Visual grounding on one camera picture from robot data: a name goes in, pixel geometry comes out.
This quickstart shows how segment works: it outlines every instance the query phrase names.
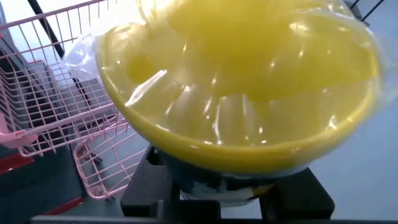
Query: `black surface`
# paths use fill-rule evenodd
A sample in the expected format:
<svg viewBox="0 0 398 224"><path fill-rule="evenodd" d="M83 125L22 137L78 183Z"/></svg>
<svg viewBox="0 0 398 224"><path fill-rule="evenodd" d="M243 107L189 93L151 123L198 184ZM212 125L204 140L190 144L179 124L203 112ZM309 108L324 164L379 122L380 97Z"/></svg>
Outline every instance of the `black surface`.
<svg viewBox="0 0 398 224"><path fill-rule="evenodd" d="M329 219L335 209L333 200L308 168L278 181L260 198L260 204L263 217L272 209L276 220Z"/></svg>
<svg viewBox="0 0 398 224"><path fill-rule="evenodd" d="M155 152L149 146L122 196L124 215L190 223L220 220L216 201L179 200L172 174ZM278 180L259 200L266 221L329 219L335 208L310 169Z"/></svg>
<svg viewBox="0 0 398 224"><path fill-rule="evenodd" d="M149 217L151 206L158 201L179 198L180 192L174 187L171 173L154 153L154 150L147 150L121 198L125 216Z"/></svg>

